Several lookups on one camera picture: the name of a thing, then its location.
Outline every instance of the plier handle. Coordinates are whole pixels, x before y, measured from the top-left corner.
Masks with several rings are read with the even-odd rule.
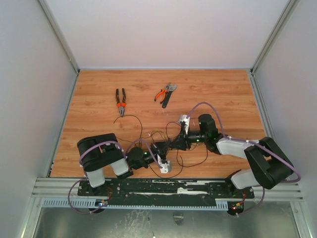
[[[125,91],[124,91],[124,88],[122,88],[122,103],[120,102],[120,99],[119,99],[119,89],[117,88],[116,91],[115,91],[115,99],[117,101],[117,107],[119,108],[119,113],[120,113],[120,116],[123,117],[124,115],[124,108],[125,106],[127,105],[125,103],[125,99],[126,99],[126,96],[125,96]]]
[[[155,96],[154,102],[157,101],[160,95],[163,95],[163,100],[160,102],[161,104],[164,102],[165,97],[167,96],[168,89],[169,89],[170,83],[168,83],[163,89],[160,90],[160,92]]]

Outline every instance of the white wall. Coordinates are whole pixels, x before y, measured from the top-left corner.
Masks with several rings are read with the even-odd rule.
[[[250,68],[288,0],[47,0],[80,68]]]
[[[256,72],[278,144],[302,173],[317,228],[317,1],[302,0]]]
[[[75,80],[35,0],[0,7],[0,237],[17,237]]]

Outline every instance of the wall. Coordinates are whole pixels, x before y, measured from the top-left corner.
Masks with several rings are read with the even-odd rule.
[[[302,0],[256,72],[278,144],[302,173],[317,228],[317,1]]]
[[[35,0],[0,7],[0,231],[17,237],[44,176],[75,72]]]
[[[288,0],[46,0],[80,68],[250,68]]]

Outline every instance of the gray floor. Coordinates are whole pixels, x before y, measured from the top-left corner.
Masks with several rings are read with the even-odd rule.
[[[289,203],[263,203],[257,210],[230,217],[226,212],[108,209],[79,215],[69,208],[44,208],[35,238],[298,238]]]

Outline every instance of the wooden table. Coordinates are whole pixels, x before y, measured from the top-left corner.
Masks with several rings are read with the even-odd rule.
[[[167,107],[163,110],[155,95],[167,83],[176,83]],[[219,112],[225,132],[245,139],[261,139],[264,130],[257,106],[244,70],[116,70],[81,71],[78,77],[64,131],[53,164],[51,177],[82,177],[79,167],[77,142],[88,136],[115,133],[123,148],[138,139],[141,126],[134,117],[119,118],[115,101],[115,90],[125,88],[127,106],[125,115],[137,116],[143,126],[142,137],[151,142],[151,132],[161,130],[165,136],[165,126],[177,121],[181,114],[187,114],[199,102],[212,104]],[[208,113],[215,114],[207,105],[200,105],[192,118]],[[192,130],[198,129],[197,119],[190,121]],[[179,126],[171,123],[168,136],[179,133]],[[160,133],[153,135],[154,140],[162,140]],[[179,151],[184,165],[194,165],[206,158],[206,147],[198,146],[192,151]],[[163,175],[159,169],[152,168],[162,177],[170,177],[180,172],[176,162],[176,151],[170,151],[168,159],[172,162],[172,172]],[[233,156],[217,155],[209,152],[206,161],[200,165],[183,168],[179,178],[222,178],[239,169],[248,168],[246,160]],[[114,177],[110,166],[104,168],[106,177]],[[134,177],[156,177],[148,168],[134,171]]]

